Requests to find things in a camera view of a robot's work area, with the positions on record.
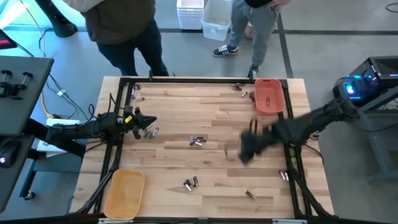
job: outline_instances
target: wooden table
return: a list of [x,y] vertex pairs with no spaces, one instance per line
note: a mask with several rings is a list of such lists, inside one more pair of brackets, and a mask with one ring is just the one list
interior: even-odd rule
[[[104,78],[97,113],[108,109],[109,93],[116,96],[119,79]],[[288,85],[294,116],[309,112],[304,81],[289,79]],[[278,172],[286,168],[282,146],[270,147],[247,167],[225,158],[225,145],[230,153],[240,149],[239,134],[255,113],[248,96],[242,98],[229,84],[141,83],[141,87],[137,97],[146,100],[132,101],[132,105],[145,115],[158,117],[154,127],[159,134],[151,140],[135,140],[132,133],[126,134],[120,163],[120,169],[140,170],[146,177],[138,217],[294,217],[289,183]],[[253,85],[243,87],[243,91],[252,89]],[[262,116],[259,124],[276,120],[277,116]],[[203,147],[190,146],[190,136],[208,141]],[[317,142],[309,145],[318,149]],[[105,147],[86,153],[71,212],[97,187]],[[302,159],[308,188],[333,213],[321,158],[304,147]],[[200,186],[188,192],[183,182],[193,176]],[[257,198],[249,198],[247,190]]]

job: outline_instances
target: dark jacket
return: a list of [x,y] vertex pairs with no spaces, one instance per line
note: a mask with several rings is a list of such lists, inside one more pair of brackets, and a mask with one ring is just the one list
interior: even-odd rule
[[154,20],[155,0],[105,0],[82,14],[92,41],[119,44],[137,37]]
[[268,4],[272,0],[245,0],[245,1],[251,7],[261,7],[265,4]]

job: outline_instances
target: yellow tray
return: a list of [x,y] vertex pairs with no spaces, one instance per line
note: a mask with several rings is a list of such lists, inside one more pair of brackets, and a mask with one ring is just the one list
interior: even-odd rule
[[145,177],[141,171],[117,170],[112,176],[104,214],[108,218],[132,220],[138,214],[144,185]]

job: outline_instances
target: blue light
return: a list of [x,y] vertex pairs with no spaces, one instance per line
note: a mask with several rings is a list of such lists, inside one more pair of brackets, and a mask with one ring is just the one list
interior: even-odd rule
[[348,94],[352,95],[354,94],[353,86],[352,85],[346,85],[346,91]]

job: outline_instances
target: concrete floor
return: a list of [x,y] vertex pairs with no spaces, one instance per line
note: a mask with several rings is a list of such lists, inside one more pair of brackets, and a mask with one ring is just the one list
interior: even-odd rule
[[[384,6],[393,0],[300,0],[283,8],[284,29],[289,30],[398,30],[398,14]],[[160,28],[177,28],[175,0],[158,1]],[[14,40],[40,55],[38,32],[6,31]],[[119,75],[90,42],[85,32],[59,39],[47,33],[46,53],[55,59],[52,75],[84,110],[96,104],[104,75]],[[281,44],[286,44],[294,78],[304,78],[310,106],[315,109],[331,99],[336,79],[350,73],[369,56],[398,55],[398,35],[286,35],[272,34],[261,77],[286,78]],[[251,42],[244,40],[235,57],[214,58],[211,51],[221,42],[202,34],[163,33],[164,61],[177,76],[243,77],[251,60]],[[25,55],[19,49],[2,50],[1,55]],[[148,66],[136,52],[139,74],[148,74]],[[45,101],[51,113],[71,114],[73,108],[45,89]],[[38,104],[32,118],[44,123]],[[367,176],[377,172],[374,154],[364,134],[345,123],[335,123],[321,133],[320,149],[335,213],[343,218],[398,223],[398,182],[369,184]],[[41,172],[32,190],[38,196],[31,201],[18,198],[29,168],[24,167],[16,189],[0,220],[64,215],[73,195],[77,174]]]

